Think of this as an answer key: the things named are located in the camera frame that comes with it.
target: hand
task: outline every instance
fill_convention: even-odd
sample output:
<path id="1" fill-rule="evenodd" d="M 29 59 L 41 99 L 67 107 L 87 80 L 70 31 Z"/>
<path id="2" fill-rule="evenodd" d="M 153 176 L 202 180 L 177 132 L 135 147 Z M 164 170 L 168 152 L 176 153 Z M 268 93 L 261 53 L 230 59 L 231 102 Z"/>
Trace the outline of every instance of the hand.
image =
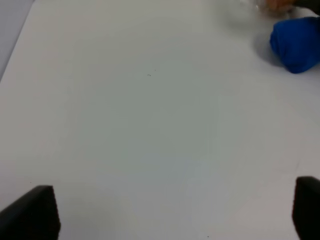
<path id="1" fill-rule="evenodd" d="M 295 0 L 266 0 L 266 5 L 273 11 L 279 11 L 291 6 Z"/>

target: blue cloth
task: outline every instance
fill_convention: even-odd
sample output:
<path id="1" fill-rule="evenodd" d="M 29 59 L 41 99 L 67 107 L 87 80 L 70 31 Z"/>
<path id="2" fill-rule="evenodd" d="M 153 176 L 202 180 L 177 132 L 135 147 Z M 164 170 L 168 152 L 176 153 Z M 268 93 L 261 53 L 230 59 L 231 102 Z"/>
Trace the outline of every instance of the blue cloth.
<path id="1" fill-rule="evenodd" d="M 291 73 L 299 74 L 309 70 L 320 62 L 320 17 L 276 23 L 270 44 Z"/>

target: table surface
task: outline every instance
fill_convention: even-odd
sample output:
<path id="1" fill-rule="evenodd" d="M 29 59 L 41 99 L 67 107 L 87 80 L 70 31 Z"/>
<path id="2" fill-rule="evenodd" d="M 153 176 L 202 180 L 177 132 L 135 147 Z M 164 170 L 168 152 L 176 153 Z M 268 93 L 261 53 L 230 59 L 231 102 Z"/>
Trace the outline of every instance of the table surface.
<path id="1" fill-rule="evenodd" d="M 48 184 L 60 240 L 298 239 L 320 69 L 287 72 L 274 20 L 226 3 L 36 0 L 0 83 L 0 207 Z"/>

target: white table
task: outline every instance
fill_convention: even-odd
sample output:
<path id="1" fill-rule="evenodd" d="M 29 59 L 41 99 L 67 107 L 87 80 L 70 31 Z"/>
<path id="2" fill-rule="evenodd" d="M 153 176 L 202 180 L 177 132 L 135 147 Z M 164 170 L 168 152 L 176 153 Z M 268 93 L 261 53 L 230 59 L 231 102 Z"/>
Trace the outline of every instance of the white table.
<path id="1" fill-rule="evenodd" d="M 0 207 L 50 184 L 61 240 L 298 239 L 320 69 L 264 61 L 272 25 L 222 3 L 36 1 L 0 84 Z"/>

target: gray floor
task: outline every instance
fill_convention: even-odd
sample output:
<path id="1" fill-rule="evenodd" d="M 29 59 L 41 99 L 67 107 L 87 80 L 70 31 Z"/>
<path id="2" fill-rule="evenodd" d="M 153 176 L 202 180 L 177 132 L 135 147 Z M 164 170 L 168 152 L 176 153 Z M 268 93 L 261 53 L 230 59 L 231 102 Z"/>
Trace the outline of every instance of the gray floor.
<path id="1" fill-rule="evenodd" d="M 0 79 L 34 0 L 0 0 Z"/>

